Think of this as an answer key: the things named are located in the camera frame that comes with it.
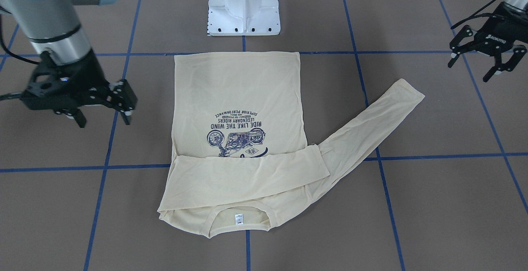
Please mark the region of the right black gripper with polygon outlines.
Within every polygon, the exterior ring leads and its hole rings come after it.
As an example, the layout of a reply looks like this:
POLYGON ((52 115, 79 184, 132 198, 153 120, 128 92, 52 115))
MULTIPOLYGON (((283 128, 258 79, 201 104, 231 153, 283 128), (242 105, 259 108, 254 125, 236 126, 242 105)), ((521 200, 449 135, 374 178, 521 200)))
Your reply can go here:
POLYGON ((26 107, 33 111, 53 110, 74 120, 79 128, 85 128, 87 119, 78 107, 102 101, 110 89, 112 108, 120 113, 125 125, 131 124, 138 102, 136 94, 126 79, 109 85, 94 51, 63 65, 56 64, 48 51, 40 57, 40 64, 21 94, 26 107))

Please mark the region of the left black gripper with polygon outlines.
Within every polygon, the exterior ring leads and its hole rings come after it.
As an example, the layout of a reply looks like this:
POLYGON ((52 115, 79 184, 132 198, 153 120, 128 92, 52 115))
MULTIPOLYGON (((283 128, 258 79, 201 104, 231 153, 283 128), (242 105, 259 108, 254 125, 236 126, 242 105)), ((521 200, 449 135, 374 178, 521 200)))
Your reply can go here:
POLYGON ((505 2, 500 3, 493 12, 493 17, 489 18, 480 30, 475 31, 469 26, 464 25, 462 29, 450 41, 449 47, 451 49, 451 59, 448 62, 448 67, 452 68, 456 61, 465 53, 476 52, 478 50, 477 43, 474 40, 491 43, 494 41, 499 46, 494 45, 491 48, 490 56, 494 57, 494 66, 483 76, 483 81, 488 82, 491 77, 496 74, 501 74, 503 71, 511 72, 520 63, 523 56, 526 55, 527 49, 524 45, 513 45, 515 41, 528 43, 528 14, 527 10, 517 9, 505 2), (462 40, 471 38, 465 44, 461 44, 462 40), (502 53, 510 49, 513 55, 504 63, 502 60, 502 53))

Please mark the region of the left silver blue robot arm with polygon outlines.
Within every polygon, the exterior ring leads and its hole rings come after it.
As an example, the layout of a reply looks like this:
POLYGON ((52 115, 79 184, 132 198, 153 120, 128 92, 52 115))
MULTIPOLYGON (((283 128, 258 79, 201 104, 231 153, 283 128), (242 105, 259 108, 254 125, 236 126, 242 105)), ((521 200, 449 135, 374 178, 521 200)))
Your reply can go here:
POLYGON ((467 18, 455 23, 462 26, 450 41, 451 68, 461 55, 476 51, 494 58, 494 66, 483 76, 513 71, 527 53, 528 0, 491 0, 467 18))

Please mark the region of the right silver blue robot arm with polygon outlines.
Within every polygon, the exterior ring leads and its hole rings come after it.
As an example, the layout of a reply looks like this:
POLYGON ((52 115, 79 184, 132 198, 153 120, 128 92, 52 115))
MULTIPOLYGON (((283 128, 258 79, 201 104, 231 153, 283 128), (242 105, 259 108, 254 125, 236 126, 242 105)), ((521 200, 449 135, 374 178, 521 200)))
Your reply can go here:
POLYGON ((138 98, 126 79, 110 83, 74 7, 108 5, 117 0, 1 0, 1 13, 17 21, 40 61, 24 91, 4 94, 33 111, 66 115, 80 128, 87 119, 83 106, 102 105, 131 123, 138 98))

